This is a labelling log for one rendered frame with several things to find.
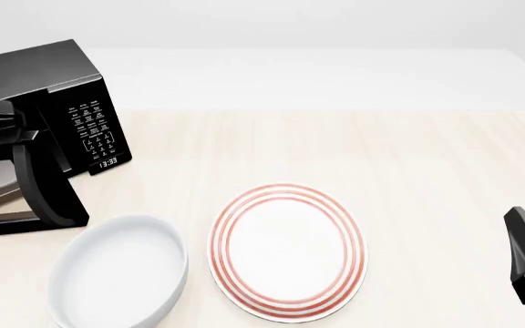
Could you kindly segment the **white plate with red rings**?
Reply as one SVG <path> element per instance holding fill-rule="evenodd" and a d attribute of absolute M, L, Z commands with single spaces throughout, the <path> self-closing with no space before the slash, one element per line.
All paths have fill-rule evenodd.
<path fill-rule="evenodd" d="M 229 201 L 211 224 L 206 255 L 231 302 L 278 323 L 313 322 L 344 308 L 368 264 L 351 212 L 293 183 L 258 186 Z"/>

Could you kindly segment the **white oval bowl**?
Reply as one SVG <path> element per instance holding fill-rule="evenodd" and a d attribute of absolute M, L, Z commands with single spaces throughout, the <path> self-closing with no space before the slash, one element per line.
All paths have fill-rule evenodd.
<path fill-rule="evenodd" d="M 67 245 L 48 278 L 47 308 L 58 328 L 157 328 L 188 272 L 186 245 L 170 220 L 123 215 Z"/>

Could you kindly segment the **black microwave oven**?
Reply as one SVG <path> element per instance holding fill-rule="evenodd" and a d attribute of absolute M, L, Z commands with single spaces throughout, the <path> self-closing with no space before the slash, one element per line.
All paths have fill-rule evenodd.
<path fill-rule="evenodd" d="M 0 54 L 0 100 L 22 111 L 68 177 L 132 159 L 104 78 L 74 40 Z"/>

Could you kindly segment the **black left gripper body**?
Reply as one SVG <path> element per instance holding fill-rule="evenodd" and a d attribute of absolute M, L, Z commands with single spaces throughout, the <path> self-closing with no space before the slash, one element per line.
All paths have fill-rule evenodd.
<path fill-rule="evenodd" d="M 0 142 L 20 142 L 26 127 L 25 115 L 9 100 L 0 100 Z"/>

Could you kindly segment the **black microwave door with handle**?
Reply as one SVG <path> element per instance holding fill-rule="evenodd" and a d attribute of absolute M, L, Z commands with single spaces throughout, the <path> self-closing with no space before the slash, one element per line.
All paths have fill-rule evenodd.
<path fill-rule="evenodd" d="M 0 189 L 0 235 L 87 226 L 84 205 L 40 134 L 0 144 L 0 160 L 11 160 L 16 174 L 14 185 Z"/>

